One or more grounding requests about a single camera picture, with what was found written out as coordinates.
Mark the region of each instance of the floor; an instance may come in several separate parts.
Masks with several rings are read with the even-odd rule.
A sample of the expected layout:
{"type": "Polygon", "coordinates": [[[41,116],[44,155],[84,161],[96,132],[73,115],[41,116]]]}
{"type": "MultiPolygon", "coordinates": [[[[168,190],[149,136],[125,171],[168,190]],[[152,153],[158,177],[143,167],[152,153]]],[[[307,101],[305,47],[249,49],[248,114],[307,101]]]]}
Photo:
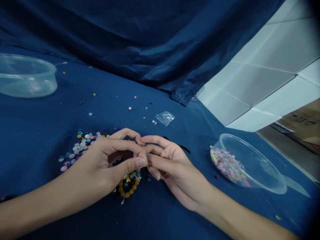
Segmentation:
{"type": "Polygon", "coordinates": [[[312,181],[320,183],[319,155],[310,152],[271,126],[267,126],[257,133],[312,181]]]}

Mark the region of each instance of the small plastic bag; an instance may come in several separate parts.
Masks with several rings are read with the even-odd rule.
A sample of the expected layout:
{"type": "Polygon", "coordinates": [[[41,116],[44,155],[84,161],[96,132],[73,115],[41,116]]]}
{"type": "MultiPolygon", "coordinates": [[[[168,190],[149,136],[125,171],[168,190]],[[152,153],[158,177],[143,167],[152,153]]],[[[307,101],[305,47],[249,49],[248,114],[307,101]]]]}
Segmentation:
{"type": "Polygon", "coordinates": [[[175,117],[169,113],[168,111],[162,112],[156,116],[156,119],[158,119],[163,125],[168,126],[169,123],[175,119],[175,117]]]}

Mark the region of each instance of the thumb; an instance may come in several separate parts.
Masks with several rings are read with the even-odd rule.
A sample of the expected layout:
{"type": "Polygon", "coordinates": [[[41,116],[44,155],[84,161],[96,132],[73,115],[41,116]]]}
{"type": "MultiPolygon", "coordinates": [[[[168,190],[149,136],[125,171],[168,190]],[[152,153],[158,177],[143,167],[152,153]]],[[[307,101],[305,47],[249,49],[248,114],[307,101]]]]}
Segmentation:
{"type": "Polygon", "coordinates": [[[141,157],[134,157],[123,161],[117,166],[112,168],[113,174],[119,179],[123,178],[125,175],[147,166],[148,161],[141,157]]]}

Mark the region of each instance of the plastic container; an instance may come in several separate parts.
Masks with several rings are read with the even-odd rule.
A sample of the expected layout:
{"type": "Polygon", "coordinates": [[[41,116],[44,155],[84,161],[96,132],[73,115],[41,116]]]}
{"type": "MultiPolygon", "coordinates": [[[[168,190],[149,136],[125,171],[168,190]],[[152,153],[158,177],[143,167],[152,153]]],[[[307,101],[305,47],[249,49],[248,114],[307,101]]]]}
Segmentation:
{"type": "Polygon", "coordinates": [[[277,168],[257,149],[242,139],[221,134],[210,155],[218,170],[231,182],[284,194],[287,185],[277,168]]]}
{"type": "Polygon", "coordinates": [[[57,68],[44,60],[0,54],[0,93],[22,98],[43,97],[57,89],[57,68]]]}

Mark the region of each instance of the dark blue curtain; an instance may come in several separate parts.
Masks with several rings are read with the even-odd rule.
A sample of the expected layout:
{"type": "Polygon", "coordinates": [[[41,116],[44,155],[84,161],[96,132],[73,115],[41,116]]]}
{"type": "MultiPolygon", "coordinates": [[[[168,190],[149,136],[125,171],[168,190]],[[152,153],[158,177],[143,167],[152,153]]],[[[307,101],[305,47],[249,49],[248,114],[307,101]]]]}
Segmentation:
{"type": "Polygon", "coordinates": [[[284,0],[11,0],[0,43],[171,93],[186,105],[284,0]]]}

